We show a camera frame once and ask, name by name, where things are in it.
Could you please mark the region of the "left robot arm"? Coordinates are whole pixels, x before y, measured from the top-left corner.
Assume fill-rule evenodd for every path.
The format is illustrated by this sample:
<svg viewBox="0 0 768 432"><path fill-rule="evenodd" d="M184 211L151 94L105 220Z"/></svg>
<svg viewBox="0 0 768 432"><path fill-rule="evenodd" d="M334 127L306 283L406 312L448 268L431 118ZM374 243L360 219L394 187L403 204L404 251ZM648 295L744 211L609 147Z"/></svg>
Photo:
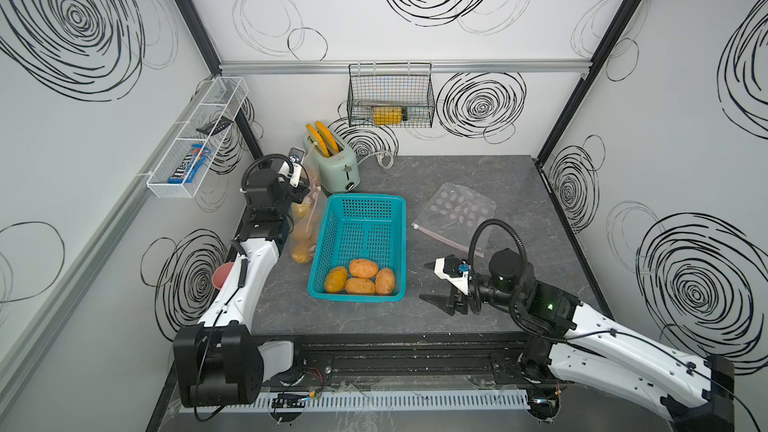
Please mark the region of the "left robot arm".
<svg viewBox="0 0 768 432"><path fill-rule="evenodd" d="M173 340L185 408L251 404L263 383L293 366L292 342L264 341L252 329L258 299L290 233L291 206L307 193L301 173L299 165L254 165L242 177L246 210L233 242L234 263L208 310Z"/></svg>

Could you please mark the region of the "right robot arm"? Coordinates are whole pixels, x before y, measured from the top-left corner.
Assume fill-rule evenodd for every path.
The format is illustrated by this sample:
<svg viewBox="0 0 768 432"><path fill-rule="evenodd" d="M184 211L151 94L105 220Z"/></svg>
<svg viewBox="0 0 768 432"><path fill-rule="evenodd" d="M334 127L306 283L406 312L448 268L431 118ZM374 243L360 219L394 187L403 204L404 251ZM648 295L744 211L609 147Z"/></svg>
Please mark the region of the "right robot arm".
<svg viewBox="0 0 768 432"><path fill-rule="evenodd" d="M451 292L421 300L448 315L491 307L526 333L513 369L532 386L586 385L656 413L675 431L735 430L735 372L724 357L701 358L634 332L538 280L533 265L509 248L492 256L488 276L454 255L425 266Z"/></svg>

